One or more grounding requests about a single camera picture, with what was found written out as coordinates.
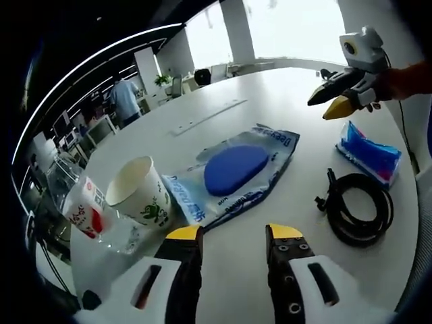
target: plastic bag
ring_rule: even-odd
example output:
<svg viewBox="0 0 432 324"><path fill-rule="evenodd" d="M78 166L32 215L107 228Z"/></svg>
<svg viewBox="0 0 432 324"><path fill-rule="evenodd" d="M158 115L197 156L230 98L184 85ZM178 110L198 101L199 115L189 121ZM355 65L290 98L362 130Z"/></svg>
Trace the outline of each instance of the plastic bag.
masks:
<svg viewBox="0 0 432 324"><path fill-rule="evenodd" d="M395 147L369 140L349 121L336 148L367 175L389 188L398 174L402 153Z"/></svg>
<svg viewBox="0 0 432 324"><path fill-rule="evenodd" d="M296 149L300 135L257 125L247 132L206 148L196 157L196 165L162 180L171 192L189 224L199 223L206 230L216 227L260 203L276 185ZM269 154L266 166L233 194L212 196L206 189L204 170L207 162L226 148L258 145Z"/></svg>

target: window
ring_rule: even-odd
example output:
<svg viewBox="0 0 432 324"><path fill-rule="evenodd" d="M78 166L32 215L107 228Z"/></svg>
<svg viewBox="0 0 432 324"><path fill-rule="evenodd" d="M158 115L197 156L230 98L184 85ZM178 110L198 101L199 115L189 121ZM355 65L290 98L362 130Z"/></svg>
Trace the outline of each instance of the window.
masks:
<svg viewBox="0 0 432 324"><path fill-rule="evenodd" d="M346 65L336 0L243 0L256 58L296 57Z"/></svg>
<svg viewBox="0 0 432 324"><path fill-rule="evenodd" d="M232 61L230 40L219 2L189 20L186 35L195 69Z"/></svg>

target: blue sponge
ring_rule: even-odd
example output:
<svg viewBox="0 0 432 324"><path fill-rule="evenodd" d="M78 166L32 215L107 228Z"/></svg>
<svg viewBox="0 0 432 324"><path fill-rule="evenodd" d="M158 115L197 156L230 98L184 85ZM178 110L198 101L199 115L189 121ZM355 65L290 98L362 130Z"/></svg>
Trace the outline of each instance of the blue sponge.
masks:
<svg viewBox="0 0 432 324"><path fill-rule="evenodd" d="M213 196L227 196L252 179L267 164L269 155L261 146L241 145L212 157L204 170L206 189Z"/></svg>

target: desk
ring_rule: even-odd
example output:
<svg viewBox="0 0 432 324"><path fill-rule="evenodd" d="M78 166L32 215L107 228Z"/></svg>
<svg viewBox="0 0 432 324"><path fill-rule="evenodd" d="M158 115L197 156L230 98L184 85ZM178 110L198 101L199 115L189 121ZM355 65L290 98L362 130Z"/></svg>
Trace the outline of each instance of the desk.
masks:
<svg viewBox="0 0 432 324"><path fill-rule="evenodd" d="M147 100L144 95L136 99L136 103L140 107L141 113L145 115L146 113L150 112L149 103L147 103Z"/></svg>
<svg viewBox="0 0 432 324"><path fill-rule="evenodd" d="M328 167L337 177L359 170L334 147L348 119L325 121L321 116L329 103L306 105L321 82L315 71L286 68L210 84L151 111L93 153L86 172L106 191L111 177L134 157L151 155L160 173L171 174L193 164L196 154L204 148L256 123L300 134L288 169L266 200L205 234L197 323L274 323L265 260L265 225L270 222L298 228L315 254L326 254L355 276L367 300L395 309L410 274L419 224L408 152L385 105L373 114L364 109L350 117L370 139L398 147L403 159L390 190L394 222L382 241L367 249L340 242L318 211L314 198L328 189ZM171 131L180 124L197 122L234 99L248 101L173 136ZM348 208L361 217L371 208L370 201L363 192L353 194ZM145 254L154 251L150 248ZM112 275L114 267L122 272L121 267L134 262L110 254L76 229L72 231L71 254L78 295L94 284L94 278Z"/></svg>
<svg viewBox="0 0 432 324"><path fill-rule="evenodd" d="M195 82L194 75L187 75L182 79L183 87L185 88L184 92L192 92L196 89L199 89L199 85Z"/></svg>
<svg viewBox="0 0 432 324"><path fill-rule="evenodd" d="M109 119L109 116L104 115L90 127L84 136L92 142L94 147L98 147L102 142L107 140L108 135L111 133L116 135L117 130Z"/></svg>

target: white table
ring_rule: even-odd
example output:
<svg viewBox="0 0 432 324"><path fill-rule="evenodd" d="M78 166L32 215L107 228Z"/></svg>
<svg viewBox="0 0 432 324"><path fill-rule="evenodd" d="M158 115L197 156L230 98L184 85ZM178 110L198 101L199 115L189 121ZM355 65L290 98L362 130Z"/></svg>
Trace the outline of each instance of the white table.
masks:
<svg viewBox="0 0 432 324"><path fill-rule="evenodd" d="M403 160L390 190L394 222L383 240L367 249L345 245L331 231L314 198L328 189L328 167L337 177L359 170L334 148L348 120L323 120L329 103L306 105L320 83L315 71L287 68L211 84L151 111L92 154L86 172L106 190L110 178L134 157L151 155L160 173L171 174L193 164L205 147L256 123L300 134L290 166L267 199L205 235L197 323L274 323L265 260L265 225L270 222L298 228L315 254L326 254L355 276L365 298L388 309L396 307L414 259L419 222L415 180L404 141L386 107L351 116L372 140L398 147ZM198 122L233 99L248 101L173 136L171 131L180 125ZM357 217L375 214L364 192L353 190L346 200ZM145 254L154 251L152 247ZM132 262L107 252L79 231L72 232L78 295L94 285L95 278L117 275Z"/></svg>

